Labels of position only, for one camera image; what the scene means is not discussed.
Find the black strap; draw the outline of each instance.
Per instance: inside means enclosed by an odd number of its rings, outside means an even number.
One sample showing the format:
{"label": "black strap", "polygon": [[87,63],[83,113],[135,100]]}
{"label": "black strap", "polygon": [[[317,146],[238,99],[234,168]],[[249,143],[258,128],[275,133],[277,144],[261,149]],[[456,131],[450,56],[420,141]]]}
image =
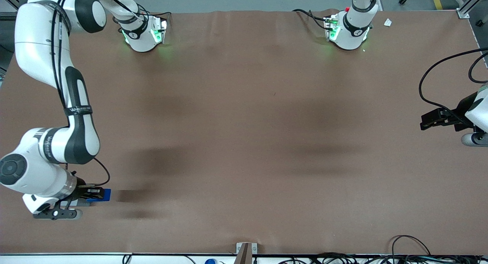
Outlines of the black strap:
{"label": "black strap", "polygon": [[351,35],[355,38],[360,37],[371,25],[370,22],[368,26],[356,27],[351,23],[349,23],[349,21],[347,20],[347,13],[344,14],[343,23],[344,23],[344,28],[346,28],[351,33]]}
{"label": "black strap", "polygon": [[138,20],[139,18],[133,16],[131,19],[127,19],[127,20],[120,20],[120,19],[117,19],[117,23],[119,24],[130,24],[130,23],[133,23],[135,22],[136,20]]}
{"label": "black strap", "polygon": [[358,8],[356,6],[354,6],[354,2],[352,2],[352,9],[356,12],[360,12],[360,13],[367,13],[369,12],[371,9],[373,9],[373,7],[376,5],[376,0],[371,0],[371,3],[369,4],[369,7],[367,7],[366,9],[361,9],[361,8]]}
{"label": "black strap", "polygon": [[139,28],[136,28],[134,30],[126,30],[122,28],[122,31],[124,31],[125,35],[127,35],[129,38],[139,39],[141,37],[141,34],[146,30],[146,28],[148,28],[148,22],[149,22],[149,16],[147,18],[144,17],[144,22],[141,26],[139,26]]}
{"label": "black strap", "polygon": [[52,142],[53,142],[54,134],[56,134],[56,132],[59,129],[61,129],[61,128],[52,128],[49,131],[47,131],[47,134],[44,137],[44,141],[42,142],[42,148],[44,151],[44,156],[47,158],[47,160],[50,163],[54,163],[54,164],[60,164],[61,163],[54,158],[53,149],[52,149],[53,148]]}
{"label": "black strap", "polygon": [[89,115],[92,114],[93,110],[90,105],[88,106],[73,106],[64,109],[64,114],[68,116],[75,116],[75,115]]}

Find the metal bracket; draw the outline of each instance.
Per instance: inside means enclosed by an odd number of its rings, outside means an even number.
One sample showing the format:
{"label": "metal bracket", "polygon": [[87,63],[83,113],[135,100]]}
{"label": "metal bracket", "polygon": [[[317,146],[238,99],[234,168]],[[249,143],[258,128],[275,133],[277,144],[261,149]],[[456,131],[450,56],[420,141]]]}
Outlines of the metal bracket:
{"label": "metal bracket", "polygon": [[15,21],[17,12],[0,12],[0,21]]}
{"label": "metal bracket", "polygon": [[[241,249],[242,245],[244,243],[249,243],[249,242],[239,242],[239,243],[236,243],[236,254],[239,253],[239,250]],[[257,254],[258,253],[258,243],[249,243],[251,245],[251,252],[252,254]]]}
{"label": "metal bracket", "polygon": [[258,253],[258,243],[240,242],[236,244],[238,251],[234,264],[251,264],[252,255]]}
{"label": "metal bracket", "polygon": [[38,214],[32,215],[35,219],[80,219],[83,212],[76,209],[61,209],[61,201],[56,202],[52,209],[46,209]]}
{"label": "metal bracket", "polygon": [[[68,201],[62,201],[61,202],[61,207],[65,207]],[[79,198],[77,200],[74,200],[71,202],[69,205],[70,207],[90,207],[90,203],[87,202],[85,198]]]}
{"label": "metal bracket", "polygon": [[464,15],[461,14],[459,8],[456,9],[456,13],[458,14],[459,19],[469,19],[469,14],[468,13],[466,13]]}

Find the black cable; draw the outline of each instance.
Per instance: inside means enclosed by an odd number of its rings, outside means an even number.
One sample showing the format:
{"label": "black cable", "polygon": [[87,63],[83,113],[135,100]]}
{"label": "black cable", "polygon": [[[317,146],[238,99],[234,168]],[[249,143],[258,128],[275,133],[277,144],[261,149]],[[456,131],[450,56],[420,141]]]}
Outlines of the black cable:
{"label": "black cable", "polygon": [[314,16],[313,14],[309,14],[308,12],[306,12],[305,10],[302,10],[302,9],[295,9],[295,10],[293,10],[292,12],[300,12],[300,13],[304,13],[304,14],[306,14],[307,16],[310,16],[311,18],[314,18],[314,19],[321,20],[321,21],[323,21],[323,20],[324,20],[324,19],[321,19],[321,18],[319,18],[319,17],[317,17],[317,16]]}
{"label": "black cable", "polygon": [[171,12],[164,12],[164,13],[161,13],[161,14],[141,14],[141,13],[136,13],[136,12],[133,12],[131,9],[129,9],[127,6],[125,6],[122,2],[120,2],[119,0],[113,0],[115,3],[117,3],[117,5],[119,5],[120,7],[124,8],[125,10],[133,13],[133,14],[136,14],[138,16],[162,16],[164,14],[171,14]]}
{"label": "black cable", "polygon": [[66,208],[65,208],[65,210],[68,210],[68,208],[69,208],[69,206],[71,205],[71,202],[72,202],[72,201],[73,201],[73,200],[72,200],[71,198],[70,198],[70,199],[68,199],[68,200],[66,200]]}
{"label": "black cable", "polygon": [[131,254],[124,255],[124,257],[122,257],[122,264],[129,264],[131,259],[132,259]]}
{"label": "black cable", "polygon": [[422,244],[422,246],[424,246],[425,250],[427,251],[427,254],[429,254],[429,256],[430,256],[430,255],[432,255],[432,254],[430,253],[429,248],[427,248],[427,246],[425,246],[425,244],[424,244],[422,241],[420,241],[418,238],[416,238],[416,237],[414,237],[414,236],[411,236],[411,235],[399,235],[399,236],[397,236],[397,238],[395,238],[395,240],[394,240],[394,241],[393,241],[393,243],[392,243],[392,257],[393,257],[393,259],[395,258],[395,243],[396,243],[396,242],[397,242],[397,241],[398,241],[400,238],[402,238],[402,237],[407,237],[407,238],[410,238],[410,239],[413,239],[413,240],[418,241],[420,244]]}
{"label": "black cable", "polygon": [[385,264],[385,263],[390,264],[389,259],[390,259],[390,258],[385,258],[385,259],[383,259],[383,260],[380,262],[380,264]]}
{"label": "black cable", "polygon": [[64,98],[64,92],[63,92],[63,79],[61,78],[61,50],[63,47],[63,40],[61,38],[61,34],[63,31],[61,30],[63,23],[61,22],[61,14],[59,15],[59,48],[58,48],[58,77],[59,77],[59,89],[61,90],[61,95],[63,96],[63,108],[66,109],[66,99]]}
{"label": "black cable", "polygon": [[311,17],[311,18],[313,19],[313,21],[315,21],[315,23],[316,23],[316,24],[317,24],[319,27],[321,27],[322,29],[324,29],[324,30],[327,30],[327,31],[332,31],[332,30],[333,30],[332,28],[327,28],[327,27],[325,27],[325,26],[322,26],[322,25],[321,25],[321,24],[320,24],[320,23],[319,23],[317,20],[324,21],[324,19],[321,19],[321,18],[318,18],[317,16],[314,16],[314,15],[312,14],[312,11],[311,11],[311,10],[310,10],[310,11],[308,11],[308,13],[307,13],[307,12],[305,12],[305,11],[304,11],[304,10],[302,10],[302,9],[295,9],[295,10],[293,10],[293,12],[300,12],[300,13],[304,13],[304,14],[306,14],[307,16]]}
{"label": "black cable", "polygon": [[143,5],[137,3],[137,7],[139,8],[139,10],[142,10],[146,14],[151,14],[148,10],[146,10],[146,8]]}
{"label": "black cable", "polygon": [[420,98],[429,103],[429,104],[432,104],[434,106],[438,106],[440,108],[443,108],[445,109],[446,111],[448,111],[449,113],[451,113],[451,115],[453,115],[455,118],[457,118],[457,120],[459,120],[460,122],[462,122],[464,125],[467,125],[467,126],[472,126],[472,124],[468,124],[467,122],[465,122],[462,118],[460,118],[459,116],[457,116],[453,111],[451,111],[449,108],[447,108],[446,106],[442,105],[442,104],[438,104],[434,101],[430,101],[428,99],[426,99],[424,97],[424,94],[422,93],[422,84],[424,83],[424,80],[425,80],[425,77],[427,77],[427,75],[429,74],[430,71],[432,71],[432,69],[434,69],[437,65],[441,64],[442,62],[444,61],[447,61],[449,59],[453,59],[453,58],[456,58],[456,57],[460,57],[460,56],[463,56],[465,54],[472,54],[472,53],[475,53],[475,52],[480,52],[480,51],[486,51],[488,50],[488,47],[487,48],[481,48],[481,49],[475,49],[475,50],[470,50],[470,51],[466,51],[466,52],[462,52],[462,53],[459,53],[459,54],[454,54],[452,56],[449,56],[449,57],[446,57],[444,59],[441,59],[439,61],[437,61],[436,63],[434,63],[434,65],[432,65],[425,73],[424,75],[422,76],[422,78],[420,79],[420,82],[419,82],[419,95],[420,95]]}
{"label": "black cable", "polygon": [[190,261],[193,262],[193,264],[197,264],[197,262],[195,262],[193,259],[191,259],[188,255],[185,255],[185,257],[190,259]]}
{"label": "black cable", "polygon": [[478,62],[483,59],[484,57],[488,56],[488,53],[486,54],[482,54],[480,57],[478,57],[474,62],[473,64],[471,64],[471,67],[469,68],[469,71],[467,72],[467,76],[469,77],[469,80],[471,80],[472,82],[474,83],[479,83],[479,84],[485,84],[486,82],[488,82],[488,80],[476,80],[473,78],[473,69],[474,69],[474,66],[476,66],[476,64],[478,64]]}
{"label": "black cable", "polygon": [[321,254],[317,254],[316,257],[317,258],[324,258],[322,260],[322,264],[329,264],[329,263],[331,263],[337,259],[339,259],[342,264],[357,264],[358,263],[357,259],[354,256],[343,254],[343,253],[334,253],[334,252],[321,253]]}
{"label": "black cable", "polygon": [[280,262],[280,263],[278,263],[278,264],[287,264],[287,262],[289,262],[289,261],[293,261],[293,262],[295,262],[295,261],[296,261],[296,262],[299,262],[299,263],[301,263],[301,264],[308,264],[307,262],[305,262],[305,261],[303,261],[303,260],[300,260],[300,259],[293,259],[293,258],[292,258],[292,259],[290,259],[290,260],[285,260],[285,261],[282,261],[282,262]]}
{"label": "black cable", "polygon": [[391,259],[391,258],[395,259],[395,257],[392,257],[392,256],[380,256],[380,257],[375,257],[375,258],[373,258],[373,259],[370,259],[370,260],[368,260],[368,261],[364,262],[364,264],[371,264],[372,262],[375,262],[376,260],[379,260],[379,259]]}
{"label": "black cable", "polygon": [[[58,0],[58,4],[60,4],[62,7],[64,4],[64,1],[65,0]],[[61,100],[61,104],[63,105],[63,108],[66,109],[66,100],[64,99],[64,94],[63,94],[63,82],[61,81],[61,49],[62,49],[61,44],[63,43],[61,38],[59,38],[59,49],[58,49],[58,51],[59,51],[59,58],[58,58],[59,71],[58,72],[56,72],[56,62],[55,62],[55,53],[54,53],[54,32],[55,32],[54,30],[56,28],[56,15],[57,14],[58,14],[58,12],[56,10],[54,10],[52,24],[51,24],[51,63],[52,63],[53,73],[54,73],[54,82],[56,83],[56,88],[58,89],[59,99]],[[63,16],[60,14],[59,15],[59,25],[62,25],[62,22],[63,22],[62,17]]]}
{"label": "black cable", "polygon": [[5,46],[3,46],[2,44],[0,44],[0,47],[2,47],[2,49],[4,49],[5,51],[9,52],[9,53],[14,53],[14,51],[11,51],[9,49],[7,49]]}
{"label": "black cable", "polygon": [[105,185],[108,183],[108,181],[110,181],[110,172],[108,172],[108,169],[107,167],[105,167],[105,165],[103,165],[103,163],[100,162],[100,160],[96,159],[96,158],[93,158],[93,160],[95,160],[96,162],[98,162],[98,164],[101,165],[101,167],[105,170],[105,172],[107,173],[107,180],[103,183],[100,183],[100,184],[94,184],[94,186],[102,186],[102,185]]}
{"label": "black cable", "polygon": [[431,257],[425,258],[424,260],[425,261],[437,262],[437,263],[443,263],[443,264],[456,264],[456,263],[459,263],[459,261],[457,261],[456,259],[454,259],[456,262],[443,261],[441,259],[436,259],[436,258],[431,258]]}

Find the white robotic arm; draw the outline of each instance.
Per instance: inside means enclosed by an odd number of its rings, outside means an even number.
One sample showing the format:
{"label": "white robotic arm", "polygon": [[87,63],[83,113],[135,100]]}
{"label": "white robotic arm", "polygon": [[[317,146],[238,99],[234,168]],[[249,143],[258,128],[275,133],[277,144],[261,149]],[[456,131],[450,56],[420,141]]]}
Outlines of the white robotic arm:
{"label": "white robotic arm", "polygon": [[376,0],[352,0],[348,11],[340,11],[326,19],[327,38],[338,47],[354,50],[366,40],[371,21],[378,12]]}
{"label": "white robotic arm", "polygon": [[422,115],[421,130],[436,126],[454,125],[456,132],[473,129],[473,132],[462,136],[461,142],[465,146],[488,147],[488,85],[484,84],[478,90],[464,99],[453,110],[437,108]]}
{"label": "white robotic arm", "polygon": [[[24,203],[35,218],[76,219],[81,214],[79,210],[63,212],[63,215],[53,210],[59,210],[60,200],[101,198],[103,188],[86,184],[61,167],[62,163],[85,164],[100,150],[85,81],[71,62],[68,36],[75,31],[103,30],[104,4],[114,12],[119,23],[123,22],[120,24],[124,30],[136,33],[137,36],[128,40],[131,47],[148,51],[161,42],[155,40],[151,31],[152,27],[157,28],[158,19],[129,12],[113,0],[21,2],[14,35],[17,63],[32,78],[58,90],[69,124],[26,132],[19,146],[0,160],[0,183],[24,193]],[[138,11],[133,0],[119,2]]]}

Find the brown table surface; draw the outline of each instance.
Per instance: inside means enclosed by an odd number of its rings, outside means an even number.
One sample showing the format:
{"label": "brown table surface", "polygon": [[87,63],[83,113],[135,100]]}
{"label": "brown table surface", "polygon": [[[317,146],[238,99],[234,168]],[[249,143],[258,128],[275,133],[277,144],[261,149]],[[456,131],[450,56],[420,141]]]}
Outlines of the brown table surface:
{"label": "brown table surface", "polygon": [[[444,11],[373,23],[355,51],[292,12],[174,14],[167,44],[148,53],[112,21],[72,35],[113,198],[79,221],[39,221],[1,187],[1,252],[227,252],[253,241],[261,253],[387,253],[392,236],[410,234],[435,254],[486,253],[486,149],[463,146],[452,127],[419,128],[435,108],[418,96],[420,77],[477,47],[469,22]],[[475,92],[477,56],[433,70],[426,97],[454,108]],[[486,78],[484,66],[475,75]],[[15,60],[0,112],[2,155],[28,129],[66,122],[56,91]],[[94,162],[70,168],[105,179]],[[401,241],[397,252],[422,250]]]}

